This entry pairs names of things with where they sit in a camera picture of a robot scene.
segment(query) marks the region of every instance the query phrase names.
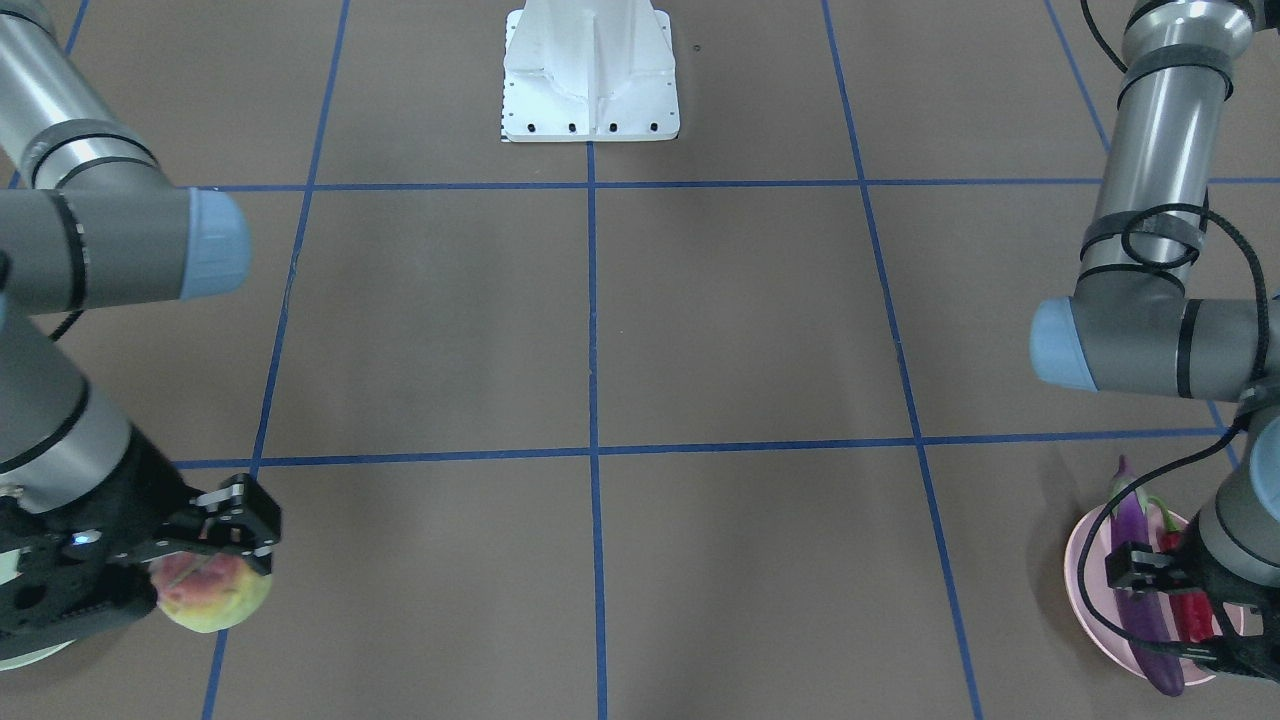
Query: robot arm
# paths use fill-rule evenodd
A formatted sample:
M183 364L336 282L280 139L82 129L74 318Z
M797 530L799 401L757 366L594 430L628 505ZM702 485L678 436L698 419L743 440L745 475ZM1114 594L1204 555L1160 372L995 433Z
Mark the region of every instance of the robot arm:
M0 0L0 661L131 623L145 564L188 551L271 571L280 509L248 475L201 495L27 319L228 292L248 229L175 188L68 61L36 0Z
M1224 101L1233 92L1233 61L1277 20L1275 0L1137 4L1124 36L1129 70L1112 149L1075 292L1037 311L1032 361L1043 380L1065 387L1240 401L1249 436L1244 462L1199 511L1174 556L1116 552L1115 579L1142 589L1203 588L1215 605L1254 609L1262 635L1239 637L1220 615L1224 635L1194 656L1213 671L1280 682L1280 360L1272 355L1256 372L1254 302L1187 299L1185 282L1203 247L1199 218L1137 217L1166 204L1203 202ZM1268 310L1266 340L1275 347L1277 301Z

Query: red pepper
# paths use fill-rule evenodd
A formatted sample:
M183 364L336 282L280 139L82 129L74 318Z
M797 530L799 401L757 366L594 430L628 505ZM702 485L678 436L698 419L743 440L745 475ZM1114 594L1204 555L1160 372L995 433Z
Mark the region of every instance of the red pepper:
M1183 533L1160 498L1152 497L1164 515L1164 529L1158 533L1160 552L1172 552L1183 542ZM1174 625L1183 642L1198 643L1217 635L1213 632L1213 607L1203 592L1185 592L1169 596L1169 606L1174 611Z

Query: plate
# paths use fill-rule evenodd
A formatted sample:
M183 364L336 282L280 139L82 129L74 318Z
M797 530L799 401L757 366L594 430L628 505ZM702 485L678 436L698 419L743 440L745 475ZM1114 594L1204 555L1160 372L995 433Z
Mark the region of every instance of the plate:
M1071 537L1066 542L1066 557L1062 562L1062 577L1066 580L1066 594L1071 601L1071 611L1075 612L1075 619L1080 621L1080 626L1093 641L1093 644L1098 646L1098 650L1103 652L1107 657L1115 661L1117 665L1125 670L1133 673L1134 675L1146 679L1147 676L1138 667L1138 661L1133 657L1133 651L1129 648L1128 641L1120 635L1108 630L1102 623L1089 614L1089 610L1084 607L1084 602L1080 600L1080 588L1075 582L1075 566L1080 560L1080 551L1084 547L1084 536L1089 533L1089 525L1093 524L1094 518L1102 512L1102 506L1094 507L1080 521L1076 523L1075 529L1071 530ZM1174 521L1179 528L1187 527L1187 520L1179 516L1176 512L1171 512ZM1164 527L1164 520L1161 518L1160 510L1152 506L1151 512L1147 514L1147 524L1149 527L1151 537L1155 538L1156 533ZM1098 529L1098 534L1093 538L1093 547L1089 548L1089 557L1084 562L1084 587L1089 591L1089 600L1093 601L1093 606L1098 609L1107 620L1111 620L1116 625L1120 624L1120 614L1116 611L1116 598L1115 591L1107 587L1107 570L1106 570L1106 557L1111 552L1111 519L1107 518L1102 520L1102 527ZM1165 612L1165 626L1169 628L1169 637L1172 639L1178 638L1178 630L1174 625L1174 614L1169 606L1169 596L1160 593L1160 607ZM1236 632L1244 628L1244 609L1233 605L1226 606L1226 611L1235 625ZM1213 630L1221 633L1217 620L1213 620ZM1183 660L1183 676L1188 685L1199 685L1213 679L1215 675L1206 673L1204 670L1196 666L1190 660Z

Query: purple eggplant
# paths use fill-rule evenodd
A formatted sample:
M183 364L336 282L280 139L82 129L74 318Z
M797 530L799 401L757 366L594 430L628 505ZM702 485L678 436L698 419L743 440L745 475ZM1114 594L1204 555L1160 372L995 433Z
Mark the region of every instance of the purple eggplant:
M1129 470L1129 462L1124 455L1120 456L1120 469L1115 474L1115 486L1111 496L1115 497L1125 486L1132 483L1135 475ZM1138 542L1149 546L1151 536L1147 532L1147 512L1144 495L1129 493L1120 506L1111 515L1111 547L1116 548L1126 542ZM1116 596L1116 610L1120 612L1120 626L1134 635L1151 642L1167 642L1169 626L1165 624L1165 615L1160 607L1160 596L1155 592L1135 593L1128 589L1114 591ZM1183 694L1185 679L1183 678L1181 661L1174 655L1153 652L1129 643L1138 667L1143 675L1151 680L1155 688L1166 696L1178 697Z

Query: light blue cap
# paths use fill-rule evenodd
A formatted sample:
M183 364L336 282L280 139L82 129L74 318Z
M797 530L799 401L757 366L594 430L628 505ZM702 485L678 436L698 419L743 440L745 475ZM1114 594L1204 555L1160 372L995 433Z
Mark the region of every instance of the light blue cap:
M221 295L238 288L253 259L248 223L224 192L191 188L191 228L182 300Z
M1032 366L1047 383L1098 392L1075 331L1070 297L1046 300L1036 310L1032 320Z
M1280 523L1280 423L1272 421L1253 442L1249 482L1258 502Z

